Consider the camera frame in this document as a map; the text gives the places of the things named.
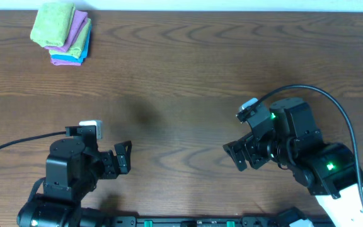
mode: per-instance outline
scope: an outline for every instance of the green towel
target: green towel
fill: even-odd
[[[38,10],[30,39],[42,47],[64,45],[72,18],[74,3],[45,3]]]
[[[78,38],[70,46],[67,52],[58,52],[56,50],[49,50],[50,55],[59,54],[59,55],[69,55],[73,56],[77,59],[81,56],[83,46],[85,45],[86,37],[88,36],[89,27],[91,26],[91,20],[88,18],[88,22],[86,22],[85,26],[82,28],[81,32],[78,35]]]

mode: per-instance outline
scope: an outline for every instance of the microfiber cloth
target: microfiber cloth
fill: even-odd
[[[30,39],[45,47],[64,45],[72,18],[74,17],[74,3],[45,3],[38,10]]]
[[[59,59],[51,59],[51,63],[55,66],[80,66],[81,63],[79,62],[69,62]]]
[[[89,32],[88,32],[88,36],[86,37],[85,46],[83,47],[83,50],[82,50],[82,53],[81,53],[81,56],[79,57],[79,59],[77,59],[73,56],[54,54],[54,55],[51,55],[51,63],[54,64],[54,60],[63,60],[63,61],[69,61],[69,62],[82,63],[83,59],[85,59],[88,56],[89,38],[91,35],[91,30],[92,30],[92,25],[89,27]]]
[[[56,50],[49,50],[50,55],[60,54],[60,55],[69,55],[75,58],[79,58],[82,54],[83,47],[85,45],[86,37],[88,36],[89,27],[91,25],[91,20],[88,18],[88,22],[82,28],[81,33],[79,33],[78,38],[76,39],[75,43],[71,45],[67,52],[59,52]]]
[[[76,41],[82,28],[88,22],[88,13],[75,10],[74,18],[72,19],[71,28],[69,29],[68,37],[62,47],[46,46],[45,49],[56,50],[59,52],[67,52],[69,47]]]

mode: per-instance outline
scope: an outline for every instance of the pink towel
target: pink towel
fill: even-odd
[[[76,41],[82,28],[88,22],[88,13],[75,10],[74,18],[72,19],[71,28],[69,29],[68,37],[62,47],[46,46],[47,50],[56,50],[59,52],[67,52],[70,46]]]
[[[81,63],[79,62],[70,62],[70,61],[64,61],[60,59],[51,59],[51,63],[55,66],[80,66]]]

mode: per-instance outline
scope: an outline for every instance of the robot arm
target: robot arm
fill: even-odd
[[[251,133],[224,145],[239,171],[272,160],[292,171],[295,180],[315,195],[336,226],[363,226],[353,153],[343,144],[323,142],[310,106],[301,98],[286,98],[268,110],[253,99],[242,105],[237,118]]]
[[[81,200],[94,191],[99,179],[116,179],[130,171],[131,141],[114,145],[113,151],[98,151],[101,122],[81,122],[66,127],[66,136],[50,147],[46,177],[33,187],[28,202],[18,214],[19,226],[110,226],[111,219],[81,208]],[[43,183],[43,194],[36,194]]]

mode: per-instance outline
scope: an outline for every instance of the wooden table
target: wooden table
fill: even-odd
[[[0,11],[0,144],[105,123],[102,151],[132,140],[132,170],[101,180],[84,207],[141,216],[240,216],[297,206],[324,214],[289,171],[269,163],[239,172],[222,145],[250,131],[238,107],[279,86],[306,83],[338,98],[357,134],[363,167],[363,13],[91,11],[89,57],[53,66],[29,39],[35,11]],[[326,141],[350,145],[326,98],[301,96]],[[0,225],[15,226],[49,146],[0,151]]]

